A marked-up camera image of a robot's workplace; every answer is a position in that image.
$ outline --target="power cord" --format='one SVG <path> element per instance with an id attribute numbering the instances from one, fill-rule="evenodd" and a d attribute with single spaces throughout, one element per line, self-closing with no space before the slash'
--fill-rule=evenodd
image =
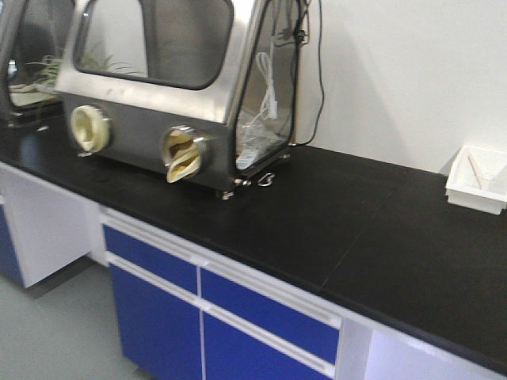
<path id="1" fill-rule="evenodd" d="M 252 125 L 259 117 L 263 120 L 274 120 L 278 117 L 278 102 L 275 95 L 275 84 L 273 81 L 273 52 L 275 47 L 275 37 L 271 37 L 269 53 L 260 51 L 255 55 L 255 63 L 266 84 L 266 93 L 261 102 L 259 113 L 249 122 Z"/>
<path id="2" fill-rule="evenodd" d="M 310 5 L 311 0 L 306 2 L 307 8 L 305 9 L 306 17 L 309 18 L 308 6 Z M 306 146 L 311 143 L 315 136 L 317 135 L 318 126 L 320 123 L 320 118 L 322 115 L 322 110 L 324 109 L 324 104 L 326 103 L 326 91 L 324 90 L 324 82 L 322 80 L 322 0 L 318 0 L 318 47 L 317 47 L 317 62 L 318 62 L 318 83 L 320 85 L 321 92 L 321 103 L 318 108 L 317 117 L 315 118 L 314 130 L 311 134 L 311 137 L 306 142 L 292 142 L 289 144 L 290 146 Z"/>

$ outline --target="blue cabinet door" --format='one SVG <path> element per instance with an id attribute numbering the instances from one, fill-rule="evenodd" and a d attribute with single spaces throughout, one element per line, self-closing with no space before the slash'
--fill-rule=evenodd
<path id="1" fill-rule="evenodd" d="M 204 350 L 207 380 L 329 380 L 208 314 Z"/>
<path id="2" fill-rule="evenodd" d="M 200 380 L 200 311 L 110 266 L 124 355 L 158 380 Z"/>
<path id="3" fill-rule="evenodd" d="M 0 206 L 0 272 L 23 283 L 3 206 Z"/>

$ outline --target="metal clamp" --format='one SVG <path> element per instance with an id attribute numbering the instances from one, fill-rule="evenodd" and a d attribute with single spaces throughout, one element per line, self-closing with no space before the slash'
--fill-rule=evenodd
<path id="1" fill-rule="evenodd" d="M 260 180 L 257 181 L 257 186 L 261 186 L 262 188 L 267 188 L 273 184 L 273 178 L 275 177 L 275 173 L 266 173 Z"/>

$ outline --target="white wall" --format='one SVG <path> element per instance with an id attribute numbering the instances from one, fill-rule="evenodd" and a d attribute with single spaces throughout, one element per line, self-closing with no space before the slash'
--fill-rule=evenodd
<path id="1" fill-rule="evenodd" d="M 322 0 L 321 148 L 448 173 L 464 143 L 507 150 L 507 2 Z M 298 141 L 318 109 L 318 0 Z"/>

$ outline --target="white plastic container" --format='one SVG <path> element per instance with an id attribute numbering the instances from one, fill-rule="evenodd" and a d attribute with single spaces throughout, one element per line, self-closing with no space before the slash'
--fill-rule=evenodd
<path id="1" fill-rule="evenodd" d="M 449 203 L 499 215 L 507 206 L 507 152 L 463 145 L 445 187 Z"/>

